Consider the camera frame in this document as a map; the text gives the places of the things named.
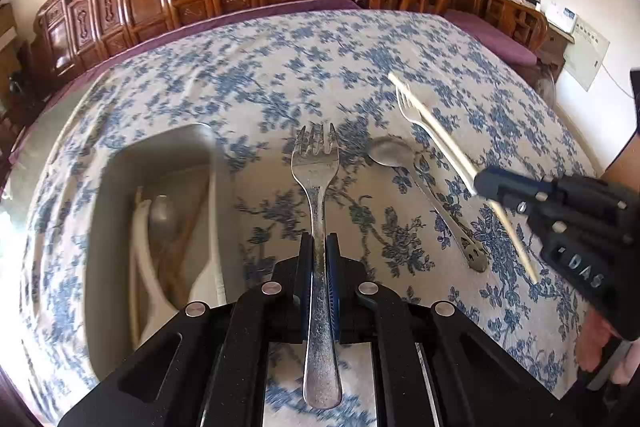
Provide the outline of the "white ceramic spoon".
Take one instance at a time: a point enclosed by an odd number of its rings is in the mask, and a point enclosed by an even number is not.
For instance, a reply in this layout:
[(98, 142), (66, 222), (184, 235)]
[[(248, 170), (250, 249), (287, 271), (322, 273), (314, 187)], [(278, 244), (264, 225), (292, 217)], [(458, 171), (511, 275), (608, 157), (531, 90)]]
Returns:
[(154, 269), (149, 242), (149, 215), (151, 201), (142, 200), (134, 210), (132, 218), (131, 240), (134, 247), (134, 257), (136, 257), (138, 268), (142, 277), (142, 282), (149, 295), (150, 307), (157, 313), (168, 314), (172, 317), (176, 309), (165, 297), (160, 281)]

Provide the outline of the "metal spoon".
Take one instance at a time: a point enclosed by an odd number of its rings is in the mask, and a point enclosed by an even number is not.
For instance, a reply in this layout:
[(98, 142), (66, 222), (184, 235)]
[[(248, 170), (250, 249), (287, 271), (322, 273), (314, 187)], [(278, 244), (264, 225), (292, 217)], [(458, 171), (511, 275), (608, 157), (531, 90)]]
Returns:
[(411, 180), (437, 212), (442, 221), (447, 225), (448, 230), (454, 236), (460, 251), (465, 257), (469, 268), (482, 273), (488, 268), (488, 257), (484, 248), (459, 227), (456, 220), (450, 216), (449, 212), (439, 202), (431, 187), (428, 187), (419, 176), (414, 161), (416, 154), (411, 147), (396, 136), (380, 136), (370, 141), (367, 146), (369, 157), (378, 165), (390, 168), (404, 168), (408, 171)]

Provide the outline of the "white plastic fork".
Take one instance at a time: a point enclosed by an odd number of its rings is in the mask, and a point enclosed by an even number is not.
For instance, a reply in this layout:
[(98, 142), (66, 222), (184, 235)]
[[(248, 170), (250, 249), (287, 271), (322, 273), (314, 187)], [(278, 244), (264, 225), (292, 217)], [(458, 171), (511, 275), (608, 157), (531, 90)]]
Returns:
[(408, 120), (410, 124), (417, 124), (425, 130), (425, 132), (435, 141), (439, 140), (439, 135), (433, 125), (423, 116), (419, 109), (414, 106), (410, 100), (400, 91), (396, 89), (396, 96), (400, 113)]

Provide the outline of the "metal fork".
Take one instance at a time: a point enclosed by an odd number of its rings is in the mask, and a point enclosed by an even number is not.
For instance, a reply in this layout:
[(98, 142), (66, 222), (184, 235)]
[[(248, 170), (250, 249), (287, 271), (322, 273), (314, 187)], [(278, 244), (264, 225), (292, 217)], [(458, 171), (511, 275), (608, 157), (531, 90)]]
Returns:
[(332, 124), (307, 124), (299, 130), (291, 171), (307, 196), (312, 237), (303, 397), (317, 410), (333, 409), (342, 401), (329, 292), (324, 211), (326, 191), (339, 165), (340, 152)]

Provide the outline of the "metal rectangular tray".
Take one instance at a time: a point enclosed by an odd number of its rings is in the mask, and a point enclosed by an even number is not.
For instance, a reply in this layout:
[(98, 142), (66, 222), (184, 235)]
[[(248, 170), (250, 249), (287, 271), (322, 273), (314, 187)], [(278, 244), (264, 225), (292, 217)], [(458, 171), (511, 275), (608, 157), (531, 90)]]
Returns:
[(214, 130), (187, 124), (125, 147), (102, 172), (89, 234), (85, 329), (97, 379), (171, 319), (150, 307), (134, 257), (132, 218), (145, 199), (154, 269), (176, 313), (232, 303), (245, 288), (234, 182)]

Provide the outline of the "wooden side table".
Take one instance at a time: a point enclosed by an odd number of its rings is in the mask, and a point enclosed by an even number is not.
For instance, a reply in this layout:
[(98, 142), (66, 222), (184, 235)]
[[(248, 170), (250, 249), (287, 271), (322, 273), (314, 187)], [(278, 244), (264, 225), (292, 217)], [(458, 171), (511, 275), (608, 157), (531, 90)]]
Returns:
[(565, 63), (565, 51), (575, 43), (575, 39), (569, 32), (552, 24), (550, 20), (547, 22), (548, 31), (537, 54), (544, 63), (562, 68)]

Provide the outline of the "blue floral tablecloth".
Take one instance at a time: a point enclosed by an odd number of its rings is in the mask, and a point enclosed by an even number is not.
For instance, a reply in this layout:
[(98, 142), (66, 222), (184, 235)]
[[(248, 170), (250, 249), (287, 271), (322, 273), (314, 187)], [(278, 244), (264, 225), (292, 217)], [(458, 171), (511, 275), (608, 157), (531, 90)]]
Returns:
[(501, 221), (431, 137), (406, 121), (405, 83), (477, 168), (589, 174), (574, 135), (498, 56), (442, 18), (326, 11), (198, 32), (111, 66), (56, 139), (32, 204), (21, 316), (22, 392), (47, 426), (99, 380), (89, 359), (89, 229), (107, 163), (202, 124), (235, 186), (234, 251), (264, 281), (308, 230), (291, 158), (336, 150), (326, 225), (342, 251), (412, 303), (450, 299), (554, 395), (577, 372), (586, 306), (540, 259), (521, 217)]

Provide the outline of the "white wall distribution box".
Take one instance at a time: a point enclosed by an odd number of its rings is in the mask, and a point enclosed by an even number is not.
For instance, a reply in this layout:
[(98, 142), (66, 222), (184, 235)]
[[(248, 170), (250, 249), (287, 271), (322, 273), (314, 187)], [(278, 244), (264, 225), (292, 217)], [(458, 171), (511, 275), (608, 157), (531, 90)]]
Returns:
[(610, 42), (581, 17), (577, 17), (572, 31), (573, 43), (564, 53), (567, 72), (588, 91), (605, 58)]

